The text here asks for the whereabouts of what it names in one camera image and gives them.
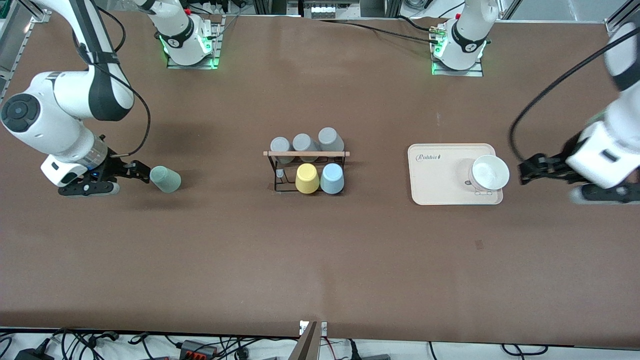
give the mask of brown table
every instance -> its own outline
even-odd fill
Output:
[[[219,70],[167,70],[147,17],[117,15],[122,66],[154,116],[135,158],[184,186],[123,179],[118,196],[64,199],[45,156],[0,131],[1,325],[294,336],[322,319],[338,338],[640,345],[637,208],[520,186],[506,140],[530,99],[606,43],[603,26],[496,24],[485,76],[452,78],[430,74],[424,44],[288,17],[239,19]],[[10,94],[37,72],[83,68],[53,16]],[[615,96],[602,60],[587,66],[522,124],[524,152],[555,153]],[[137,104],[87,123],[128,151],[145,117]],[[344,193],[271,191],[270,139],[324,126],[352,154]],[[492,144],[514,174],[502,204],[414,204],[406,150],[429,142]]]

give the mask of black wire rack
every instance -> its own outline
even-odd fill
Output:
[[[309,163],[318,167],[327,163],[336,163],[340,165],[344,172],[344,164],[346,159],[351,156],[351,153],[349,151],[265,151],[262,155],[269,159],[273,170],[273,191],[297,192],[295,171],[297,171],[300,164]],[[290,163],[283,164],[276,159],[280,156],[294,156],[294,159]],[[301,157],[312,158],[316,156],[317,159],[312,162],[302,161],[301,159]],[[282,170],[282,177],[278,177],[278,170]]]

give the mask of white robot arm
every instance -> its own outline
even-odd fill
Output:
[[[471,68],[482,56],[486,37],[498,19],[496,0],[465,0],[465,7],[458,19],[447,20],[438,26],[444,35],[438,39],[433,56],[454,70]]]
[[[613,43],[632,35],[604,53],[605,64],[619,97],[593,117],[570,139],[563,151],[546,157],[536,154],[520,164],[520,180],[539,177],[584,182],[570,194],[577,203],[640,204],[640,184],[628,182],[640,167],[640,13],[610,38]]]
[[[178,65],[198,63],[211,54],[211,21],[187,15],[179,0],[134,0],[158,30],[167,55]]]
[[[27,145],[49,155],[40,168],[61,187],[62,195],[117,193],[115,176],[148,182],[145,165],[112,159],[114,152],[82,122],[88,118],[122,120],[134,103],[131,90],[114,79],[128,84],[95,4],[92,0],[35,3],[59,13],[71,25],[78,53],[88,70],[36,75],[27,90],[11,96],[3,105],[3,126]],[[97,191],[86,188],[88,184],[103,187]]]

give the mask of green object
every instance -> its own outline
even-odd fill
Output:
[[[180,174],[166,167],[154,167],[151,169],[149,178],[156,186],[166,193],[172,193],[178,190],[182,182]]]
[[[9,8],[11,7],[11,0],[0,0],[0,19],[6,19],[9,14]]]

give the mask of white tray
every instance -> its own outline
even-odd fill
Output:
[[[411,196],[418,205],[497,205],[502,190],[480,192],[469,169],[482,155],[495,155],[487,143],[416,143],[409,147]]]

